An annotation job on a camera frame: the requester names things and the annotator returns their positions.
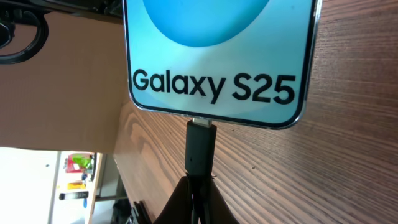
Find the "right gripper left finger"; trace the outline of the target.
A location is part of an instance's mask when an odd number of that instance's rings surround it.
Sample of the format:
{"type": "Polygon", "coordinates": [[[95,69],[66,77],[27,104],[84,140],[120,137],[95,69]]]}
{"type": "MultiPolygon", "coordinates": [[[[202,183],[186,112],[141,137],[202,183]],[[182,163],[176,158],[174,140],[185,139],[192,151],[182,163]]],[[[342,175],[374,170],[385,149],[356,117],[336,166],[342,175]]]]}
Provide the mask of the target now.
{"type": "Polygon", "coordinates": [[[186,176],[182,177],[153,224],[189,224],[190,190],[186,176]]]}

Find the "blue Galaxy smartphone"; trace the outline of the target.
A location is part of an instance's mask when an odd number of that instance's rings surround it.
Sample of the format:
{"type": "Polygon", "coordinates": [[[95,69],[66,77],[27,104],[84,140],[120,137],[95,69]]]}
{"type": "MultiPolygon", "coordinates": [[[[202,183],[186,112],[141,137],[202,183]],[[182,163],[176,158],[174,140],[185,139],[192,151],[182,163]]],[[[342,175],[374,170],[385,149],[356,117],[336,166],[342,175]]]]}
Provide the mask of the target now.
{"type": "Polygon", "coordinates": [[[285,129],[307,105],[322,2],[123,3],[131,101],[140,109],[285,129]]]}

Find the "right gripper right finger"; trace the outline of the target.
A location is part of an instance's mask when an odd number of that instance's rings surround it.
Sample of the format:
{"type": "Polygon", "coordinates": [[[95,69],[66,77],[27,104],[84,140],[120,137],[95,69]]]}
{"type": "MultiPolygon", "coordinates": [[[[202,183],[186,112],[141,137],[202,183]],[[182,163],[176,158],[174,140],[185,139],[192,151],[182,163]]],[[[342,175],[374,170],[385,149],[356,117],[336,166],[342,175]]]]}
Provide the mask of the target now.
{"type": "Polygon", "coordinates": [[[238,224],[213,179],[209,180],[206,195],[205,220],[211,224],[238,224]]]}

